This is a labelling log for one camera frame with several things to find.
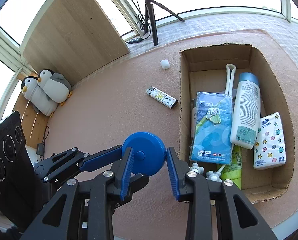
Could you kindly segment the blue round tape measure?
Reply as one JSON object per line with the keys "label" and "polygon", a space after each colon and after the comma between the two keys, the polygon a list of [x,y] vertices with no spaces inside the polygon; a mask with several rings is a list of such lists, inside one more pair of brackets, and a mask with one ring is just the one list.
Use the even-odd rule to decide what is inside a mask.
{"label": "blue round tape measure", "polygon": [[122,154],[126,148],[132,148],[134,164],[133,174],[153,176],[160,171],[166,159],[166,147],[163,141],[149,132],[136,132],[127,137],[122,145]]}

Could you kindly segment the green tube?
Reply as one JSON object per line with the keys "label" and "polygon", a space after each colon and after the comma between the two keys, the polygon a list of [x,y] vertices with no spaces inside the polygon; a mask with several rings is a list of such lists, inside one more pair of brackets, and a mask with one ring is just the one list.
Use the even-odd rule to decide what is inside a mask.
{"label": "green tube", "polygon": [[226,179],[232,180],[239,189],[242,188],[242,153],[241,148],[237,145],[233,146],[231,165],[225,165],[221,168],[221,165],[217,164],[217,169],[221,173],[220,178],[222,181]]}

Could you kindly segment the white patterned tissue pack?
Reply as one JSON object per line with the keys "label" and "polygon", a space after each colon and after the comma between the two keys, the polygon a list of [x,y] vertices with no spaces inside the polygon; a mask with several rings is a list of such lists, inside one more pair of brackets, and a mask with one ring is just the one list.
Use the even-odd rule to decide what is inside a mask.
{"label": "white patterned tissue pack", "polygon": [[285,164],[286,151],[281,115],[279,112],[260,119],[253,147],[253,168],[265,170]]}

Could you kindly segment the patterned lighter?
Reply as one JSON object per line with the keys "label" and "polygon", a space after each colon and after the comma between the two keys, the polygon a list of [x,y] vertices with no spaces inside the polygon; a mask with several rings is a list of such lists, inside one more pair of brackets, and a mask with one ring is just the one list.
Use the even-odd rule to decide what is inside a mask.
{"label": "patterned lighter", "polygon": [[178,100],[176,98],[153,86],[150,86],[146,90],[146,94],[154,100],[160,102],[164,106],[168,107],[169,109],[173,109],[178,103]]}

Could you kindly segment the white blue lotion bottle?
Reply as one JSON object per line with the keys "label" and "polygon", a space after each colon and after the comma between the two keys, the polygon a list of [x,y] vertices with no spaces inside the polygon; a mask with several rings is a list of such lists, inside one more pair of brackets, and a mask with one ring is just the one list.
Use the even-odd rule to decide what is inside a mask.
{"label": "white blue lotion bottle", "polygon": [[259,128],[261,114],[261,93],[255,75],[244,72],[239,82],[234,101],[231,143],[247,150],[253,148]]}

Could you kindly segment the small white eraser block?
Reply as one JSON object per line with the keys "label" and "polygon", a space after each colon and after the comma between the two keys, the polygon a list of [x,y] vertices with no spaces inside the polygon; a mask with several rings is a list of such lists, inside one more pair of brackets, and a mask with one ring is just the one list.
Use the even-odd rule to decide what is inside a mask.
{"label": "small white eraser block", "polygon": [[160,65],[163,70],[167,70],[170,68],[170,63],[167,59],[160,61]]}

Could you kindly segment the small pink white bottle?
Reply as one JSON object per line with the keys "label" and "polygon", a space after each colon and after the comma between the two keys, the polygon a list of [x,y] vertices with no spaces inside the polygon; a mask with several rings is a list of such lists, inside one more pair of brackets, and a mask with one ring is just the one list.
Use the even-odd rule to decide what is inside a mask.
{"label": "small pink white bottle", "polygon": [[193,99],[191,101],[191,138],[194,138],[195,135],[195,127],[197,121],[197,100]]}

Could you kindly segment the small wooden side board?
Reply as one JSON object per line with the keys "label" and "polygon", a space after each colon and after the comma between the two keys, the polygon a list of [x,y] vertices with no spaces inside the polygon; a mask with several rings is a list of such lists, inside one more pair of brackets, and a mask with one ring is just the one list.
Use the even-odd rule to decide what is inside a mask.
{"label": "small wooden side board", "polygon": [[42,113],[37,113],[33,109],[32,103],[22,93],[18,96],[13,110],[20,113],[26,144],[32,148],[37,148],[38,143],[42,143],[49,117]]}

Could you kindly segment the right penguin plush toy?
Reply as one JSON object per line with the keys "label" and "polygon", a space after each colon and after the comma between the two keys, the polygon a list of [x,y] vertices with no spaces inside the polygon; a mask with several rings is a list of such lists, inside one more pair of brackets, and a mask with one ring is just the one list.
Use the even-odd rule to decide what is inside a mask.
{"label": "right penguin plush toy", "polygon": [[37,82],[46,95],[61,106],[72,95],[72,87],[69,81],[62,74],[51,69],[41,70]]}

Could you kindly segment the penguin plush toy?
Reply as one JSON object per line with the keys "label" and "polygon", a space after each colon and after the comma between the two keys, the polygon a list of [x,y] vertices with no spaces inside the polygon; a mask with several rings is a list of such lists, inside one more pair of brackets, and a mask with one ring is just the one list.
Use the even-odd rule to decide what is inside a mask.
{"label": "penguin plush toy", "polygon": [[50,99],[38,85],[37,77],[27,76],[21,84],[22,94],[29,100],[37,113],[52,117],[57,108],[57,103]]}
{"label": "penguin plush toy", "polygon": [[61,106],[72,95],[72,87],[69,81],[62,74],[51,69],[41,70],[37,82],[46,95]]}

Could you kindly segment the left penguin plush toy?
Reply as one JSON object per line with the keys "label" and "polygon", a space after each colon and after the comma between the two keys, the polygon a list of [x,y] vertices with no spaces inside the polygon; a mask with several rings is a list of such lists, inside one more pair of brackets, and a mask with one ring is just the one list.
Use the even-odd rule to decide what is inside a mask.
{"label": "left penguin plush toy", "polygon": [[37,77],[27,76],[21,84],[22,94],[29,100],[37,113],[52,117],[57,108],[57,103],[50,99],[38,85]]}

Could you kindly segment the large wooden board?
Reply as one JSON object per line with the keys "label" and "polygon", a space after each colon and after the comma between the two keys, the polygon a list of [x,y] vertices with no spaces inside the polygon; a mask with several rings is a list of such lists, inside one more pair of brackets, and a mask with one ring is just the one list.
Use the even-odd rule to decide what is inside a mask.
{"label": "large wooden board", "polygon": [[46,0],[20,51],[36,72],[52,69],[71,85],[129,53],[96,0]]}

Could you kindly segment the cardboard box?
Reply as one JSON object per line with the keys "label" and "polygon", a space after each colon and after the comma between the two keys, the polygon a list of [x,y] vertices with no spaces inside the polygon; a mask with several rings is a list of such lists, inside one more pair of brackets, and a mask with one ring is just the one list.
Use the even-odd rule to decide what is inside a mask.
{"label": "cardboard box", "polygon": [[284,195],[294,172],[295,135],[267,53],[225,43],[180,53],[178,158],[221,165],[252,203]]}

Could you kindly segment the black power strip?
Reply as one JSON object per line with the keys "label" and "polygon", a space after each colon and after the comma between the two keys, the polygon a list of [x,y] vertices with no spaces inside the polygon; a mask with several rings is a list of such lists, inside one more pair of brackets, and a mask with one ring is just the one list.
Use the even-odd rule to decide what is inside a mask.
{"label": "black power strip", "polygon": [[142,42],[142,37],[132,38],[129,41],[127,41],[127,44],[136,44]]}

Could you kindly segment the black tripod stand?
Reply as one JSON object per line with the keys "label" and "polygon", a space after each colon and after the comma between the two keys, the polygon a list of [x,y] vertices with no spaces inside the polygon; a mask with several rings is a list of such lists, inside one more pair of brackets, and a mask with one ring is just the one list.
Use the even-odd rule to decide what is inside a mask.
{"label": "black tripod stand", "polygon": [[155,0],[145,0],[145,21],[150,21],[151,34],[153,36],[153,44],[157,46],[159,44],[158,35],[157,35],[157,26],[156,26],[156,18],[154,12],[154,5],[157,5],[161,9],[170,13],[171,16],[175,17],[181,22],[185,22],[185,20],[180,17],[178,14],[170,10],[168,7],[165,7],[163,4],[155,1]]}

